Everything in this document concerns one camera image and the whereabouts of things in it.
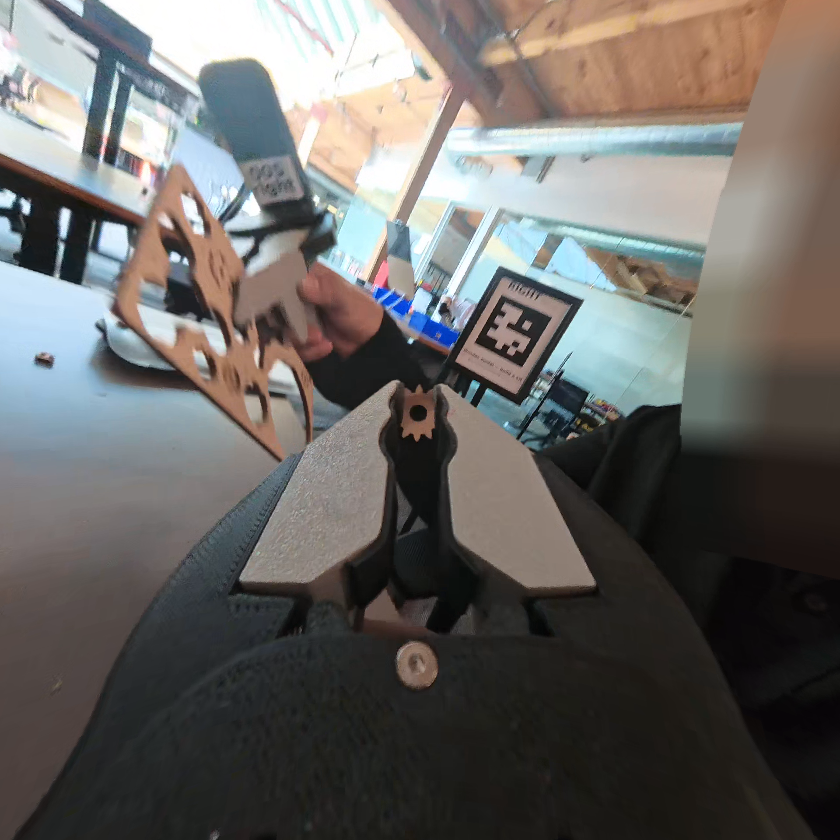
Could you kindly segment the person's black jacket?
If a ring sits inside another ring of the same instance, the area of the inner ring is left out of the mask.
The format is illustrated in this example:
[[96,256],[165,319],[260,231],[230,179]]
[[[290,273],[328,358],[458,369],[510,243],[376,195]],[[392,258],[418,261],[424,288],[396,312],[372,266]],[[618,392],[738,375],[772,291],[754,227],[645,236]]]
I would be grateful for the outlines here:
[[764,758],[817,838],[839,833],[839,583],[691,548],[679,533],[680,406],[642,406],[540,455],[675,589]]

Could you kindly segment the white paper sheet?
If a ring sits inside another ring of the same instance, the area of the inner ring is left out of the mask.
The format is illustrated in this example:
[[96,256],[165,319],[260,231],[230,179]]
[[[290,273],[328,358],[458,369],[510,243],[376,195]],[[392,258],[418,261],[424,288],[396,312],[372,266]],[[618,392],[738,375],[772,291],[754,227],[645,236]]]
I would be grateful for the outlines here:
[[[172,344],[175,341],[177,328],[186,327],[205,333],[215,352],[223,354],[226,351],[224,336],[218,327],[197,322],[194,319],[182,318],[166,311],[155,310],[145,305],[140,305],[140,315],[152,338],[163,343]],[[144,369],[175,371],[175,368],[144,342],[141,336],[130,327],[123,325],[110,311],[106,311],[96,321],[96,326],[104,335],[110,350],[123,361]],[[273,396],[289,396],[297,393],[297,384],[287,365],[281,362],[275,364],[269,373],[268,389]]]

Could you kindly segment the person's right hand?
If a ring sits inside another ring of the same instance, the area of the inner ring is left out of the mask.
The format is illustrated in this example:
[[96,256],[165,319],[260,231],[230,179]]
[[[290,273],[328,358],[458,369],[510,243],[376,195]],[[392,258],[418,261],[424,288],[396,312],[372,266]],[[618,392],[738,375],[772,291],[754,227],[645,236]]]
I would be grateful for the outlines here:
[[330,354],[345,359],[367,344],[382,325],[384,311],[361,288],[320,262],[312,264],[298,286],[299,298],[315,311],[308,337],[296,343],[304,363]]

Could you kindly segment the blue plastic bins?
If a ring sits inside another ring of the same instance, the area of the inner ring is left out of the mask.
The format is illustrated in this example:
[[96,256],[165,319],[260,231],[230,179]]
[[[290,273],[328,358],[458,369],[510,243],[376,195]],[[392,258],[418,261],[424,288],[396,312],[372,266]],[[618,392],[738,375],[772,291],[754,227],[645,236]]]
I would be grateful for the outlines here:
[[409,340],[422,343],[444,355],[454,348],[459,331],[435,321],[422,311],[415,311],[413,303],[397,291],[375,287],[372,289],[372,297]]

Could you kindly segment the brown-top desk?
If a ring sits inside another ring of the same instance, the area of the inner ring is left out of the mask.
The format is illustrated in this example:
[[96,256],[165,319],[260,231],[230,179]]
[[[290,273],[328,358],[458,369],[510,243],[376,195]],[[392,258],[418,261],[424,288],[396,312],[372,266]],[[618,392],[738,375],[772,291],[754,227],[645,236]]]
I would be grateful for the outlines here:
[[48,139],[11,117],[2,119],[2,188],[30,201],[18,264],[27,270],[80,284],[98,221],[141,226],[155,196],[154,185],[112,164],[110,150],[119,147],[130,94],[119,93],[112,114],[104,158],[104,120],[108,116],[113,79],[127,77],[151,85],[149,98],[173,100],[183,118],[201,97],[197,84],[186,85],[159,67],[115,46],[100,50],[91,110],[81,152]]

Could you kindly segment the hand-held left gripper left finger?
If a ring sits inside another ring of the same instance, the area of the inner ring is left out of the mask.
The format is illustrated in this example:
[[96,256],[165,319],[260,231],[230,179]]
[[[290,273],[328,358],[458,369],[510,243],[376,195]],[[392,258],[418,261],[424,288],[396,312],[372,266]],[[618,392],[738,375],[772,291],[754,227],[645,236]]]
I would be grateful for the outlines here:
[[387,448],[393,381],[307,446],[238,582],[244,592],[366,607],[384,590],[396,532]]

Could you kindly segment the black-white tag sign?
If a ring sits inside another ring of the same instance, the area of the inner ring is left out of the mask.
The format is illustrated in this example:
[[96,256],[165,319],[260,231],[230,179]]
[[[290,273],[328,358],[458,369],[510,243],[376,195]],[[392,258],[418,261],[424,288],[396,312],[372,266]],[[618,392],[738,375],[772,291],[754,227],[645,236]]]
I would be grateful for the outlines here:
[[583,300],[500,267],[444,365],[521,405]]

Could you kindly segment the silver ventilation duct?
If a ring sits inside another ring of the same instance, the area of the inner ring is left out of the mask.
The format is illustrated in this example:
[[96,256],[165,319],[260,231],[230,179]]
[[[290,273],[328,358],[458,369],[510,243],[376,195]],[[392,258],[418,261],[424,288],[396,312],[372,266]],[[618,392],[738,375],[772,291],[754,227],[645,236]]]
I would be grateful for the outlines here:
[[635,125],[554,123],[495,129],[453,129],[446,150],[453,156],[675,156],[731,157],[741,120]]

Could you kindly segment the small wooden gear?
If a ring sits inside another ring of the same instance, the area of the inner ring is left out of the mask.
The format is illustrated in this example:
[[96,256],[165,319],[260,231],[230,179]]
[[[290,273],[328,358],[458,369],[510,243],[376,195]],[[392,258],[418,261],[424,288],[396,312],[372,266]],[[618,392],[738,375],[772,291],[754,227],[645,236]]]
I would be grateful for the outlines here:
[[437,419],[437,393],[434,387],[424,390],[418,386],[414,391],[405,389],[402,394],[400,428],[402,438],[411,438],[419,443],[422,439],[433,440]]

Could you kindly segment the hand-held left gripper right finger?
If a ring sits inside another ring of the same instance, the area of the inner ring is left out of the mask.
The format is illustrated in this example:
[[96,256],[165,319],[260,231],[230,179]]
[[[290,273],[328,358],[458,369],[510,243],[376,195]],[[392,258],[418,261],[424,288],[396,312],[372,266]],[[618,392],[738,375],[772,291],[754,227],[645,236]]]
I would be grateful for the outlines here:
[[479,601],[587,595],[595,578],[531,450],[447,385],[436,387],[445,458],[446,539]]

